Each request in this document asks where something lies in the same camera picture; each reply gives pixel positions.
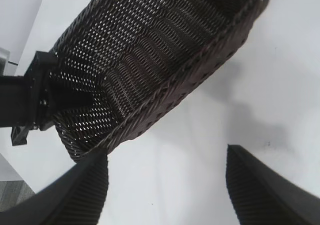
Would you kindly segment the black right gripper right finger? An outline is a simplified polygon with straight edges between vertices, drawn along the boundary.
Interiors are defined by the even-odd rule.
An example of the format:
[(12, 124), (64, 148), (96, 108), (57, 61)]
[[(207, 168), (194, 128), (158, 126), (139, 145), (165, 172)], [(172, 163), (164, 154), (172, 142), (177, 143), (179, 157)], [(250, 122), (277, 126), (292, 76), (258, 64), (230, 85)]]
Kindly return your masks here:
[(241, 225), (318, 225), (320, 199), (240, 145), (228, 145), (226, 188)]

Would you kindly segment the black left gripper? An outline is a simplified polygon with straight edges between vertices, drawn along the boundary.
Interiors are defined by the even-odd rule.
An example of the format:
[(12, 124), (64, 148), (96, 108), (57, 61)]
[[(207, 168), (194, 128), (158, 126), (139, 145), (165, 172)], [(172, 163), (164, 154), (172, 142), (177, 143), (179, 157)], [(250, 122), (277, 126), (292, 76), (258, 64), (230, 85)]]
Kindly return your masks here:
[(51, 128), (54, 125), (51, 114), (94, 105), (93, 92), (71, 89), (56, 82), (48, 84), (51, 71), (57, 65), (58, 58), (53, 53), (35, 53), (23, 76), (27, 88), (27, 119), (24, 125), (12, 127), (10, 137), (13, 146), (26, 145), (31, 130)]

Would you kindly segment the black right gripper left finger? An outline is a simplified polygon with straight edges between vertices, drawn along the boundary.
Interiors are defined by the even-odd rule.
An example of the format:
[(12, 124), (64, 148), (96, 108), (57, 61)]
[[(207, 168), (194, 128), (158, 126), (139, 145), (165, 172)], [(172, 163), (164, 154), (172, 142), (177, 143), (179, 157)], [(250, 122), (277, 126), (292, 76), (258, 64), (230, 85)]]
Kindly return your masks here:
[(96, 225), (108, 187), (108, 157), (95, 151), (33, 197), (1, 212), (0, 223)]

